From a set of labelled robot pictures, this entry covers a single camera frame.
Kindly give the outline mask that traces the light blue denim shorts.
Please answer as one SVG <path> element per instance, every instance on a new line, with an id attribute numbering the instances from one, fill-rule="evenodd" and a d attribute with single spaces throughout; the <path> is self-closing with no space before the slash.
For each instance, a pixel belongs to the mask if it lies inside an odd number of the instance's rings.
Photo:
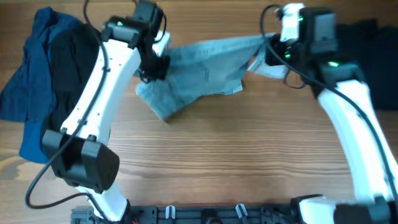
<path id="1" fill-rule="evenodd" d="M 261 35 L 207 40 L 166 51 L 164 80 L 140 83 L 136 93 L 159 119 L 167 119 L 202 96 L 231 95 L 243 89 L 246 72 L 282 79 L 287 69 L 266 62 Z"/>

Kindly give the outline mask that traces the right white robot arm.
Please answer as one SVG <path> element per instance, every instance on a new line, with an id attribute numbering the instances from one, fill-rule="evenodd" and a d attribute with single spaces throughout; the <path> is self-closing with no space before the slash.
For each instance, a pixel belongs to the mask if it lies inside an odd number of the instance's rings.
<path id="1" fill-rule="evenodd" d="M 359 64 L 338 50 L 335 13 L 303 4 L 272 5 L 280 39 L 266 52 L 300 75 L 331 120 L 351 172 L 355 200 L 321 195 L 292 201 L 298 223 L 396 223 L 397 162 L 371 103 Z"/>

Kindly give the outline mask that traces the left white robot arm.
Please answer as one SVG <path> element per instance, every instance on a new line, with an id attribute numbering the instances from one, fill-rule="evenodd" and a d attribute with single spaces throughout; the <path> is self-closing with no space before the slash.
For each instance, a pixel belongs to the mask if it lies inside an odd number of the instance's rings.
<path id="1" fill-rule="evenodd" d="M 104 24 L 91 75 L 59 131 L 44 134 L 46 168 L 76 188 L 98 223 L 129 223 L 129 200 L 115 181 L 119 156 L 108 147 L 111 123 L 133 74 L 148 83 L 165 78 L 169 43 L 165 15 L 113 16 Z"/>

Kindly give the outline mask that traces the black garment on left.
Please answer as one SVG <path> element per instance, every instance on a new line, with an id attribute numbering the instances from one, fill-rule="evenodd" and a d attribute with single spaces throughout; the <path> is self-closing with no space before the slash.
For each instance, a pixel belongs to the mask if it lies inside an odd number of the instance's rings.
<path id="1" fill-rule="evenodd" d="M 87 24 L 62 31 L 50 46 L 50 76 L 57 104 L 40 129 L 59 131 L 75 108 L 98 57 L 99 44 Z"/>

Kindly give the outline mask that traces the dark folded garment on right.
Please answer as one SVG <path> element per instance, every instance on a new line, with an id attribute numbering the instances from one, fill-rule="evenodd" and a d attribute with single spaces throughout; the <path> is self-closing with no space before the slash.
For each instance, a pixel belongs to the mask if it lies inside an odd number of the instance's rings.
<path id="1" fill-rule="evenodd" d="M 360 64 L 376 110 L 397 109 L 397 27 L 366 19 L 336 27 L 341 51 Z"/>

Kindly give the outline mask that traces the blue shirt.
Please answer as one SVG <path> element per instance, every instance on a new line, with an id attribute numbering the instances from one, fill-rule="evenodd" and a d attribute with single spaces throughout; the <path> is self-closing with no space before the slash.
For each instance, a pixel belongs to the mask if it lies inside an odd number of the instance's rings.
<path id="1" fill-rule="evenodd" d="M 23 46 L 21 65 L 1 92 L 1 119 L 24 123 L 19 155 L 28 161 L 39 164 L 48 161 L 40 138 L 44 118 L 57 104 L 50 76 L 50 46 L 59 33 L 79 25 L 76 17 L 51 7 L 39 9 Z"/>

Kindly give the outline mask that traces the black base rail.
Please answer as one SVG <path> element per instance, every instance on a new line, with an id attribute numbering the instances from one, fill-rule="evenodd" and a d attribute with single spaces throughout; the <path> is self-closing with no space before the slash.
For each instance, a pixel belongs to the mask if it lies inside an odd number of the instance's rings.
<path id="1" fill-rule="evenodd" d="M 215 207 L 135 206 L 127 210 L 121 223 L 137 224 L 273 224 L 304 223 L 297 208 L 289 204 Z"/>

